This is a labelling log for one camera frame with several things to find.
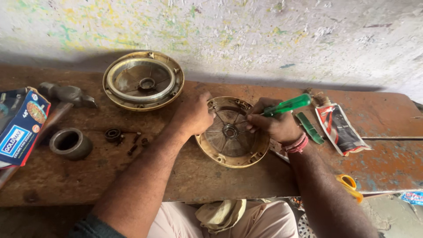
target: dark sleeve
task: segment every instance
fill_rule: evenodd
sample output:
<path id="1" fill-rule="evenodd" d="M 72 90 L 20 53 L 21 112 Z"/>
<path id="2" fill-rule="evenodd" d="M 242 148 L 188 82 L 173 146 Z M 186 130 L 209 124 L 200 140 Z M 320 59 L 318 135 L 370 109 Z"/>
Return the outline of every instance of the dark sleeve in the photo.
<path id="1" fill-rule="evenodd" d="M 69 232 L 68 238 L 126 238 L 98 217 L 88 214 L 78 221 Z"/>

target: floor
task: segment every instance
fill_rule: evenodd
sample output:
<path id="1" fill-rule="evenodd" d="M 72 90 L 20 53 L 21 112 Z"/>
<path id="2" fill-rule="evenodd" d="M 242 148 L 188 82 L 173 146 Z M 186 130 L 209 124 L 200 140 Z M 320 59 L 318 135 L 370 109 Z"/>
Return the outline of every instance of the floor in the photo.
<path id="1" fill-rule="evenodd" d="M 361 207 L 385 238 L 417 238 L 423 234 L 423 207 L 386 195 L 365 199 Z M 2 238 L 62 238 L 91 205 L 0 208 Z M 301 213 L 295 212 L 299 219 Z"/>

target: forearm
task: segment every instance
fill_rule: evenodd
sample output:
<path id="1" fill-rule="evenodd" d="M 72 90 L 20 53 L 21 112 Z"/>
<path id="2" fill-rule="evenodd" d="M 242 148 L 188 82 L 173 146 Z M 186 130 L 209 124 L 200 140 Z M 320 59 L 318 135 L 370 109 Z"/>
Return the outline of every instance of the forearm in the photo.
<path id="1" fill-rule="evenodd" d="M 318 236 L 377 237 L 356 200 L 336 181 L 311 144 L 302 154 L 290 154 L 289 160 L 308 220 Z"/>
<path id="2" fill-rule="evenodd" d="M 92 211 L 128 238 L 147 236 L 176 156 L 190 137 L 174 128 L 167 126 L 150 147 L 136 157 Z"/>

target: hammer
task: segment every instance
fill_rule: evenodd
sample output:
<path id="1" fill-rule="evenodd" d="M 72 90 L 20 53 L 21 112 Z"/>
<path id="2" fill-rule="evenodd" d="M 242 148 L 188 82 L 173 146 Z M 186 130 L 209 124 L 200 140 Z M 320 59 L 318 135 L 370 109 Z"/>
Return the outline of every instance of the hammer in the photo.
<path id="1" fill-rule="evenodd" d="M 94 98 L 84 95 L 82 90 L 75 86 L 61 87 L 54 83 L 41 83 L 38 86 L 38 92 L 49 99 L 59 99 L 60 103 L 45 121 L 42 130 L 38 134 L 37 141 L 34 144 L 35 147 L 44 140 L 51 129 L 71 110 L 72 107 L 97 108 Z M 18 171 L 18 169 L 19 166 L 0 170 L 0 189 L 16 173 L 16 171 Z"/>

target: box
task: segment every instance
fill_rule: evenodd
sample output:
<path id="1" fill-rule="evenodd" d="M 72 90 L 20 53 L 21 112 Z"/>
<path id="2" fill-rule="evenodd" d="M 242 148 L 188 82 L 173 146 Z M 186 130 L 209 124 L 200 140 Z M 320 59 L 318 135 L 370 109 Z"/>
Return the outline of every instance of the box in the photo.
<path id="1" fill-rule="evenodd" d="M 34 88 L 0 92 L 0 168 L 25 165 L 49 109 Z"/>

